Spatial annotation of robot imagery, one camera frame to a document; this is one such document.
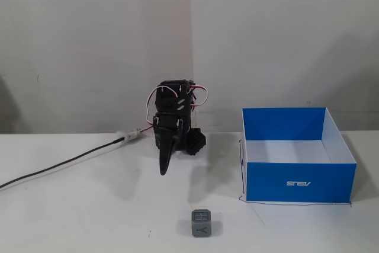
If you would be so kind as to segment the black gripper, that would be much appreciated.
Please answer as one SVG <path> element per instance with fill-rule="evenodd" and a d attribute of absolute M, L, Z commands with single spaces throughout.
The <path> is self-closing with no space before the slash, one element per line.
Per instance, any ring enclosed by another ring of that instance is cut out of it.
<path fill-rule="evenodd" d="M 153 129 L 159 148 L 160 174 L 165 175 L 178 142 L 190 130 L 190 121 L 176 113 L 157 112 L 153 117 Z"/>

